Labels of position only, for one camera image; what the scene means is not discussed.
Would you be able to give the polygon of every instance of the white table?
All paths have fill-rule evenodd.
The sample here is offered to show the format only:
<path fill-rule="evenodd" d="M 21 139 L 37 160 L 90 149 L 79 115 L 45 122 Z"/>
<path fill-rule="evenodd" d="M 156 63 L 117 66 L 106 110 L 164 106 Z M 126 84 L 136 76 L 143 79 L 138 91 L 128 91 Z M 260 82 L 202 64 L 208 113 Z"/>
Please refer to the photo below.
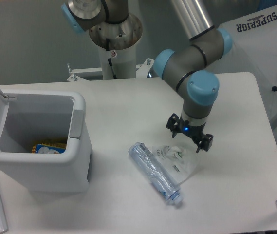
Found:
<path fill-rule="evenodd" d="M 250 73 L 218 75 L 219 96 L 205 133 L 209 152 L 182 184 L 183 205 L 165 204 L 135 167 L 128 149 L 136 142 L 196 146 L 165 127 L 183 100 L 159 78 L 25 84 L 1 88 L 69 90 L 86 100 L 94 154 L 86 193 L 30 192 L 0 171 L 9 232 L 238 233 L 277 229 L 277 147 Z"/>

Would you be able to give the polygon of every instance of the crushed plastic bottle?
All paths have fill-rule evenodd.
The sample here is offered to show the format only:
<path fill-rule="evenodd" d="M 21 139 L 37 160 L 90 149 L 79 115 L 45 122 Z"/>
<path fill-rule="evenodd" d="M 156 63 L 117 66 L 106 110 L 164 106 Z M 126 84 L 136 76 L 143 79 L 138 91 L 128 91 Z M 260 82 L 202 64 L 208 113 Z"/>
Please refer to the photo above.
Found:
<path fill-rule="evenodd" d="M 143 143 L 134 144 L 129 149 L 129 155 L 169 204 L 177 205 L 183 200 L 179 193 L 181 187 Z"/>

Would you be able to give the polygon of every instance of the gray wall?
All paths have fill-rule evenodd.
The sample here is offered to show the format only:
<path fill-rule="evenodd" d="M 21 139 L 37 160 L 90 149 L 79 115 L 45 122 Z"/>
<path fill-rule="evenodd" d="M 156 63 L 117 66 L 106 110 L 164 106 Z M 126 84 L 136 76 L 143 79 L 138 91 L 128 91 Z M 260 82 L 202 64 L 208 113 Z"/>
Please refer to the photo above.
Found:
<path fill-rule="evenodd" d="M 63 2 L 0 1 L 0 85 L 65 81 L 67 63 L 73 69 L 100 66 L 88 34 L 75 34 L 65 21 L 60 10 Z M 258 1 L 205 3 L 217 25 L 251 13 Z M 129 10 L 141 19 L 144 28 L 137 47 L 137 63 L 148 57 L 154 59 L 164 49 L 180 51 L 188 45 L 168 0 L 129 0 Z"/>

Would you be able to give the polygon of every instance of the white umbrella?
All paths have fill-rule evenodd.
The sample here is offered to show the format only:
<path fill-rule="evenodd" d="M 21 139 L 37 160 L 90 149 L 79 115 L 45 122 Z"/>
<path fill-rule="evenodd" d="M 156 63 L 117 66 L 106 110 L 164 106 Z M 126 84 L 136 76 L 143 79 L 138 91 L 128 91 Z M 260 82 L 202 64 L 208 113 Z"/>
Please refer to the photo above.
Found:
<path fill-rule="evenodd" d="M 277 113 L 277 5 L 226 22 L 220 27 L 232 36 L 233 48 L 208 70 L 214 73 L 253 73 L 267 116 L 271 119 Z M 274 135 L 277 142 L 277 128 Z"/>

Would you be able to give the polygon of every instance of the white trash bin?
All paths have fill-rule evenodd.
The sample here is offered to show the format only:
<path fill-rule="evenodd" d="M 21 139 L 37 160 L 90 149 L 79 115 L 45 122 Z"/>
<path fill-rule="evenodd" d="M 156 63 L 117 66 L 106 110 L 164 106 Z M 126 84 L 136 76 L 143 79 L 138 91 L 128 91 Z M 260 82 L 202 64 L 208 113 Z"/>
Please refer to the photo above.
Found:
<path fill-rule="evenodd" d="M 34 142 L 67 139 L 61 154 L 32 154 Z M 76 92 L 0 89 L 0 170 L 33 191 L 87 190 L 92 146 Z"/>

